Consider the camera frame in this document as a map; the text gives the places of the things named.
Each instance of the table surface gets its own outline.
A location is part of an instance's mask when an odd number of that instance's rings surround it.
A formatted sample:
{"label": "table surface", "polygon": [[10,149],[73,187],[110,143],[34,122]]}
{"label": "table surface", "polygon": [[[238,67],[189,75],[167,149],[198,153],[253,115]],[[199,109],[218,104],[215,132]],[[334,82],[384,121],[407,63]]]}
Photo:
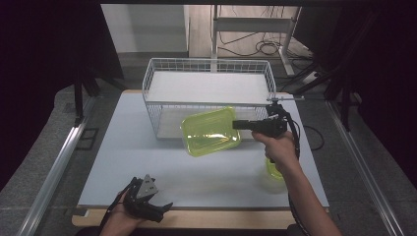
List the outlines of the table surface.
{"label": "table surface", "polygon": [[[295,101],[286,100],[282,105],[300,125],[300,163],[322,205],[328,207]],[[192,157],[181,139],[155,137],[142,94],[127,90],[119,99],[79,206],[109,206],[114,194],[133,177],[146,174],[156,179],[159,189],[152,198],[155,205],[173,202],[177,209],[288,209],[286,187],[282,180],[268,175],[262,144],[243,141],[235,148]]]}

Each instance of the wall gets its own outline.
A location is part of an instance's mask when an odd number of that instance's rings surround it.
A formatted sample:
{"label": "wall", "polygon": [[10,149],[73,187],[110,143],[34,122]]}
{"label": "wall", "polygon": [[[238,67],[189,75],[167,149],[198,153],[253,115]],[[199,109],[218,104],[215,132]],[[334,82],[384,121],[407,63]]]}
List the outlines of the wall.
{"label": "wall", "polygon": [[116,51],[188,51],[188,6],[102,4]]}

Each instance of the metal rail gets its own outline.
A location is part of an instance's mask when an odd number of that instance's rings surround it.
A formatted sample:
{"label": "metal rail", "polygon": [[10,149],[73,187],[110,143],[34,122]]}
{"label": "metal rail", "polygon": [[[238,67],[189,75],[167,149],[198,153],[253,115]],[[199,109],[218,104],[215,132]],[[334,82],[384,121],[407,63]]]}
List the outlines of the metal rail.
{"label": "metal rail", "polygon": [[36,199],[31,205],[30,210],[21,225],[21,228],[16,235],[30,236],[33,235],[36,231],[36,228],[39,225],[39,222],[42,220],[43,214],[45,213],[46,208],[49,205],[53,194],[55,193],[56,187],[61,180],[65,168],[67,167],[68,161],[70,160],[71,155],[77,145],[77,141],[83,133],[86,123],[89,119],[89,112],[91,111],[94,103],[95,98],[90,97],[84,107],[85,118],[82,120],[78,127],[73,127],[71,129],[67,140],[65,141],[58,156],[56,157],[51,170],[46,176],[46,179],[43,182],[43,185],[40,188]]}
{"label": "metal rail", "polygon": [[378,212],[380,213],[381,219],[387,227],[389,235],[404,235],[401,227],[398,224],[395,213],[393,212],[392,207],[387,200],[387,197],[384,195],[383,191],[375,180],[371,169],[369,168],[364,156],[356,145],[355,140],[353,139],[350,132],[346,132],[344,130],[343,125],[338,118],[338,111],[335,103],[327,101],[327,105],[337,129],[350,151],[352,160],[355,163],[356,168],[358,169],[359,174],[361,175],[362,180],[364,181],[364,184],[368,189],[368,192],[374,201],[375,206],[377,207]]}

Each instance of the white table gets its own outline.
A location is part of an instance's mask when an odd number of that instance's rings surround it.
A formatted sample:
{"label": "white table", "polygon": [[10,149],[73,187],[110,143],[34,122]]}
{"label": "white table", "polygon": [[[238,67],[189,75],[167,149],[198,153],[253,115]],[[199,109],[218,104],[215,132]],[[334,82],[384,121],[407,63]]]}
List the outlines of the white table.
{"label": "white table", "polygon": [[[293,100],[282,104],[300,125],[300,163],[322,205],[328,207],[296,104]],[[127,90],[115,109],[79,207],[107,208],[134,176],[143,178],[146,174],[156,179],[159,189],[150,202],[157,206],[174,203],[173,210],[158,226],[216,227],[210,222],[201,225],[207,220],[204,217],[206,213],[208,218],[216,220],[218,227],[248,227],[243,225],[245,220],[242,224],[230,220],[220,222],[219,212],[227,218],[231,217],[230,214],[238,218],[245,218],[242,216],[245,214],[260,214],[258,224],[250,224],[251,228],[285,227],[269,219],[271,214],[285,215],[287,221],[284,223],[291,221],[285,184],[268,176],[262,144],[244,141],[239,147],[192,157],[181,140],[160,141],[155,138],[142,94],[138,90]],[[193,212],[199,215],[198,221],[189,215]],[[179,220],[178,214],[189,215],[189,222]],[[75,221],[75,224],[82,224],[83,218],[78,217]]]}

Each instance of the white shelf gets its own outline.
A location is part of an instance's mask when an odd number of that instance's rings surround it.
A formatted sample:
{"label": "white shelf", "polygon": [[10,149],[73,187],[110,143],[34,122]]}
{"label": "white shelf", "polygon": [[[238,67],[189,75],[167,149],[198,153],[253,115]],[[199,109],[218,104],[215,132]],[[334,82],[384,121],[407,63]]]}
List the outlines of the white shelf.
{"label": "white shelf", "polygon": [[154,72],[147,102],[269,104],[263,74]]}

